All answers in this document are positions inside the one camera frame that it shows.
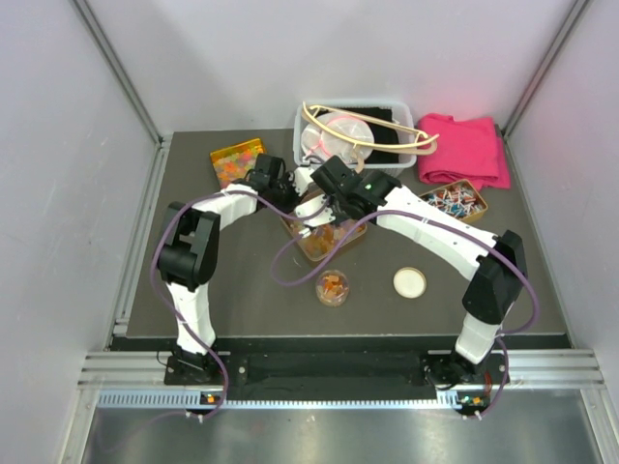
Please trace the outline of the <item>grey plastic basket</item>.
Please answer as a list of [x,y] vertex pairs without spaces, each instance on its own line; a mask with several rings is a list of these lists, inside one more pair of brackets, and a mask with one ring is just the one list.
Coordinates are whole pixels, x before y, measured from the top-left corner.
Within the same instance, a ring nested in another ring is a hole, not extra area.
[[[334,108],[345,107],[388,107],[393,110],[393,123],[402,124],[407,127],[415,125],[413,114],[408,105],[401,101],[390,101],[385,99],[330,99],[324,101],[327,106]],[[309,122],[303,118],[303,107],[299,106],[296,111],[293,128],[293,159],[298,165],[307,165],[306,157],[301,149],[301,133]],[[414,139],[413,135],[398,135],[399,141],[404,143]],[[398,177],[406,168],[415,165],[417,157],[415,155],[390,154],[384,151],[373,151],[368,157],[368,169],[379,169],[389,175]]]

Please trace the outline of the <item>white round lid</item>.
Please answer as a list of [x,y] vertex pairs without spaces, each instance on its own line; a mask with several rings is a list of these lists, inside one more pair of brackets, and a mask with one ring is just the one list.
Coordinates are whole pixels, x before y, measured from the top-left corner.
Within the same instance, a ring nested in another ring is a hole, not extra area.
[[417,299],[427,289],[424,274],[416,268],[406,267],[396,271],[393,277],[396,292],[405,299]]

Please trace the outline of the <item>clear round container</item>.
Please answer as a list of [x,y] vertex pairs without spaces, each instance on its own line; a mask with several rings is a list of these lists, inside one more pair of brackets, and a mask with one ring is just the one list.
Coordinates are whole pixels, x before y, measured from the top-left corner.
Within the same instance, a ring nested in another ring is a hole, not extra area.
[[346,275],[338,270],[322,272],[316,282],[315,291],[318,301],[329,307],[342,305],[350,292],[350,285]]

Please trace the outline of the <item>gold tin colourful gummies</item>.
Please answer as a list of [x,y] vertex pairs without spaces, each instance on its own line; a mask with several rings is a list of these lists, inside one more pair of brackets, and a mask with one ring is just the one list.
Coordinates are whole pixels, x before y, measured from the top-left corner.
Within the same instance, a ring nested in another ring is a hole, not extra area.
[[260,138],[211,152],[209,158],[220,187],[226,188],[233,181],[244,178],[254,167],[257,156],[265,153],[266,148]]

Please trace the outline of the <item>gold tin pastel gummies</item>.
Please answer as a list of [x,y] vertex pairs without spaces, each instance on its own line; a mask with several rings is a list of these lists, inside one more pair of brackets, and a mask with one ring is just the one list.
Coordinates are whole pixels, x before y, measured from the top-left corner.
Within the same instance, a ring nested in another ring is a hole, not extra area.
[[[320,193],[321,192],[318,189],[307,193],[305,197],[303,197],[302,203],[307,199],[319,195]],[[290,235],[291,238],[295,238],[299,235],[298,232],[300,231],[300,226],[302,225],[300,221],[281,218],[280,222],[282,223],[283,229],[288,233],[288,235]],[[334,226],[332,223],[319,226],[315,228],[308,237],[300,239],[296,245],[312,265],[317,264],[333,250],[333,248],[349,230],[353,230],[352,226],[355,222],[356,221],[353,219],[348,219],[338,226]],[[349,245],[353,242],[363,238],[367,232],[367,229],[368,227],[366,224],[356,227],[354,229],[354,233],[347,238],[342,247],[339,249],[339,252],[345,251],[346,248],[350,247]]]

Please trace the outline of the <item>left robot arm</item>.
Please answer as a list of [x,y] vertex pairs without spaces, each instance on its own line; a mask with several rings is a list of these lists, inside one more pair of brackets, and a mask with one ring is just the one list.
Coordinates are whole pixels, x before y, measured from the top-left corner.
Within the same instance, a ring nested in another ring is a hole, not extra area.
[[206,385],[223,376],[213,351],[216,333],[208,300],[222,230],[264,207],[290,214],[309,182],[305,168],[288,170],[283,159],[262,154],[244,177],[218,192],[168,206],[150,271],[152,283],[159,276],[165,285],[162,299],[171,305],[178,328],[166,362],[167,385]]

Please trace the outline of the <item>pink cloth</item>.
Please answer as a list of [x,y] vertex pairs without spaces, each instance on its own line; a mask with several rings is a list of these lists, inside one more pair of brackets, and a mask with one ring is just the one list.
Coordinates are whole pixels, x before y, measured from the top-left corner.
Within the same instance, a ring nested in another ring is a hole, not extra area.
[[468,180],[477,190],[512,186],[503,141],[492,118],[459,121],[450,115],[429,113],[418,128],[437,135],[436,151],[418,158],[420,181],[449,184]]

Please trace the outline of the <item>black cloth in basket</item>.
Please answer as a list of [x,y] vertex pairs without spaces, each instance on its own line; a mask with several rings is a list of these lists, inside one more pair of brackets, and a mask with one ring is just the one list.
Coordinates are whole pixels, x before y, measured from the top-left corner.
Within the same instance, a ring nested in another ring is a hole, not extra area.
[[[393,110],[388,107],[380,107],[380,106],[370,106],[370,107],[345,107],[344,110],[350,111],[353,113],[373,117],[375,119],[392,122],[393,121]],[[352,121],[352,117],[342,116],[339,117],[340,120],[343,120],[343,123],[337,123],[337,118],[335,118],[329,126],[333,129],[344,129],[349,128],[350,126],[355,127],[358,126],[358,123]],[[399,142],[398,133],[394,129],[388,129],[384,126],[380,126],[375,123],[365,122],[365,124],[369,127],[373,134],[373,139],[375,143],[378,144],[387,144],[387,145],[395,145]]]

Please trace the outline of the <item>wooden clothes hanger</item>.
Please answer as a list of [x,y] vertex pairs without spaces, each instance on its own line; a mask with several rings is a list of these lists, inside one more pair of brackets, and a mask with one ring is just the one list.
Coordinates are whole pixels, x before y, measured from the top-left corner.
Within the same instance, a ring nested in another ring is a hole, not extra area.
[[438,140],[414,127],[403,103],[304,101],[295,116],[293,157],[300,165],[339,158],[358,170],[396,177],[418,158],[433,155]]

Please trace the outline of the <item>round white mesh bag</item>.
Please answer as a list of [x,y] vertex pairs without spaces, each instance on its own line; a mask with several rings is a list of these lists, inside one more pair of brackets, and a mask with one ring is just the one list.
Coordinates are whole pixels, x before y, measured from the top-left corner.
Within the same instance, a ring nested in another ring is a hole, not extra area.
[[[317,117],[317,121],[323,126],[342,134],[348,138],[373,143],[373,134],[369,127],[358,118],[352,117],[352,121],[358,126],[350,126],[348,129],[333,129],[329,124],[337,118],[337,123],[343,123],[339,117],[347,116],[341,112],[326,112]],[[308,123],[301,133],[301,149],[305,155],[314,156],[327,160],[332,157],[341,158],[345,163],[356,163],[358,160],[366,160],[372,153],[372,149],[367,146],[353,145],[351,142],[334,136],[328,131],[324,131],[315,124]]]

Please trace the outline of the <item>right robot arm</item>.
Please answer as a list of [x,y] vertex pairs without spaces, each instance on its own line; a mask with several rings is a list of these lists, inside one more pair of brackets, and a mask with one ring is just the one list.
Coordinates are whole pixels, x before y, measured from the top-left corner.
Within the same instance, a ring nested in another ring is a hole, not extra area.
[[440,384],[471,383],[482,376],[506,315],[521,291],[532,288],[518,234],[497,236],[473,227],[429,205],[395,177],[381,171],[361,175],[340,159],[327,160],[310,177],[325,194],[334,221],[370,221],[396,232],[467,280],[466,315],[455,347],[446,361],[427,371]]

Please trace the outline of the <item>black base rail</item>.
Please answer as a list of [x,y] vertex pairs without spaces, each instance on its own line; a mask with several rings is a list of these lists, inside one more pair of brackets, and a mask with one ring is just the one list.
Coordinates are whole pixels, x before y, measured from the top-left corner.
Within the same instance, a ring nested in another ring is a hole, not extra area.
[[487,393],[508,378],[502,352],[478,365],[450,335],[223,337],[213,356],[175,347],[164,383],[226,387],[228,400],[430,399],[437,389]]

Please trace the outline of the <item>gold tin wrapped candies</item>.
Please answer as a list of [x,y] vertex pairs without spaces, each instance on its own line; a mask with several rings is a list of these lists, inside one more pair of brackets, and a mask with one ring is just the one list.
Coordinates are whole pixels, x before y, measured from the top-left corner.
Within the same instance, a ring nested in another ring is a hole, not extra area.
[[482,218],[488,210],[486,201],[466,179],[434,188],[420,198],[430,206],[465,223]]

